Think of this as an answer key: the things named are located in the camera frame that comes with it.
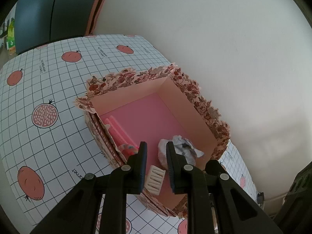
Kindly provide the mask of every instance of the white tissue paper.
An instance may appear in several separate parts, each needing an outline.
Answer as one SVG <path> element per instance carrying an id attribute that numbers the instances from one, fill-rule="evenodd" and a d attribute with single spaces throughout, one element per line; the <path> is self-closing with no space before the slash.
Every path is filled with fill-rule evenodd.
<path id="1" fill-rule="evenodd" d="M 185 156 L 188 164 L 195 166 L 195 158 L 200 158 L 204 155 L 202 151 L 195 149 L 188 139 L 182 138 L 180 135 L 175 135 L 171 141 L 174 144 L 176 153 Z M 167 142 L 169 142 L 169 140 L 161 139 L 158 144 L 158 160 L 166 170 L 168 170 L 166 158 Z"/>

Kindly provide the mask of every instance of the screw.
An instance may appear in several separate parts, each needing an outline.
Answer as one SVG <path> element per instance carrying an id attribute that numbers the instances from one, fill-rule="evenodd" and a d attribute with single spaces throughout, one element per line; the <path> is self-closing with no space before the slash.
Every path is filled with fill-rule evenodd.
<path id="1" fill-rule="evenodd" d="M 131 169 L 131 166 L 126 164 L 126 165 L 123 165 L 123 166 L 121 167 L 121 169 L 122 169 L 123 171 L 128 171 L 128 170 Z"/>
<path id="2" fill-rule="evenodd" d="M 229 175 L 227 175 L 226 173 L 221 173 L 220 174 L 220 179 L 228 180 L 229 179 Z"/>
<path id="3" fill-rule="evenodd" d="M 191 171 L 191 170 L 193 170 L 193 166 L 191 166 L 190 164 L 186 164 L 186 165 L 184 165 L 184 170 L 186 170 L 186 171 Z"/>
<path id="4" fill-rule="evenodd" d="M 86 179 L 86 180 L 91 180 L 91 179 L 93 179 L 93 177 L 94 177 L 94 174 L 93 174 L 93 173 L 87 173 L 87 174 L 85 175 L 85 179 Z"/>

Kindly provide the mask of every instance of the pink box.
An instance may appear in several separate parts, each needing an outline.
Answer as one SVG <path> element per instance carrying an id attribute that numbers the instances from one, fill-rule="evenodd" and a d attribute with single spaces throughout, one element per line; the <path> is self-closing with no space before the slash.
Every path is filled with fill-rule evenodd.
<path id="1" fill-rule="evenodd" d="M 110 116 L 137 145 L 140 141 L 147 142 L 147 172 L 150 165 L 163 169 L 157 158 L 160 139 L 171 140 L 174 135 L 189 139 L 205 153 L 196 159 L 196 166 L 202 170 L 208 160 L 219 159 L 226 149 L 229 126 L 220 121 L 220 114 L 211 106 L 211 101 L 200 95 L 198 83 L 175 65 L 151 68 L 140 74 L 127 68 L 103 79 L 93 77 L 87 81 L 87 89 L 85 97 L 77 98 L 76 106 L 89 113 L 87 125 L 115 168 L 125 164 L 125 159 L 103 124 Z M 168 174 L 159 196 L 145 190 L 143 198 L 146 195 L 149 199 L 152 197 L 154 206 L 161 208 L 165 215 L 179 214 L 181 209 L 177 206 L 185 200 L 185 195 L 172 193 Z M 159 213 L 150 201 L 144 202 Z"/>

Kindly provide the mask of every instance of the pomegranate print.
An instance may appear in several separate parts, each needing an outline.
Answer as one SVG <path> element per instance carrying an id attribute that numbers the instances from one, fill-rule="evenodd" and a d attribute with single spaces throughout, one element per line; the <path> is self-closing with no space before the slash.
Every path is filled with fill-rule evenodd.
<path id="1" fill-rule="evenodd" d="M 133 54 L 134 53 L 134 51 L 129 46 L 118 45 L 116 47 L 116 49 L 118 51 L 125 53 L 125 54 Z"/>
<path id="2" fill-rule="evenodd" d="M 188 233 L 188 220 L 184 219 L 182 222 L 180 222 L 178 228 L 177 228 L 178 234 L 187 234 Z"/>
<path id="3" fill-rule="evenodd" d="M 243 174 L 241 175 L 241 179 L 239 180 L 239 185 L 241 186 L 241 188 L 244 188 L 246 186 L 246 178 Z"/>
<path id="4" fill-rule="evenodd" d="M 96 230 L 99 231 L 99 227 L 101 225 L 101 217 L 102 213 L 99 214 L 98 220 L 96 221 Z M 129 234 L 132 230 L 132 224 L 128 218 L 126 218 L 126 234 Z"/>
<path id="5" fill-rule="evenodd" d="M 11 73 L 11 75 L 9 75 L 9 77 L 7 78 L 7 84 L 9 86 L 15 86 L 17 85 L 17 83 L 21 80 L 21 78 L 23 77 L 23 72 L 22 72 L 22 68 L 21 70 L 17 70 Z"/>
<path id="6" fill-rule="evenodd" d="M 44 185 L 39 175 L 28 166 L 22 166 L 18 170 L 18 184 L 26 194 L 25 199 L 29 198 L 39 201 L 44 196 Z"/>
<path id="7" fill-rule="evenodd" d="M 49 99 L 48 104 L 40 104 L 32 112 L 32 122 L 39 128 L 49 128 L 54 125 L 58 118 L 57 108 L 51 103 L 54 102 Z"/>
<path id="8" fill-rule="evenodd" d="M 36 47 L 36 49 L 41 49 L 41 48 L 44 48 L 46 46 L 48 46 L 48 44 L 45 44 L 45 45 L 42 45 L 42 46 L 38 46 L 38 47 Z"/>
<path id="9" fill-rule="evenodd" d="M 82 56 L 81 54 L 79 54 L 79 50 L 77 50 L 76 52 L 69 51 L 63 53 L 62 55 L 62 60 L 67 62 L 78 62 L 79 60 L 81 60 L 81 58 Z"/>

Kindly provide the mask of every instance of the white wall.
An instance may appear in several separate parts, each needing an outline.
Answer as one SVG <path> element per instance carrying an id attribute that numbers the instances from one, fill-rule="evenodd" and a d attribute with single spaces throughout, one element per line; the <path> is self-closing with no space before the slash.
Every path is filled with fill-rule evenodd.
<path id="1" fill-rule="evenodd" d="M 137 34 L 231 126 L 266 198 L 312 160 L 312 30 L 293 0 L 106 0 L 96 34 Z"/>

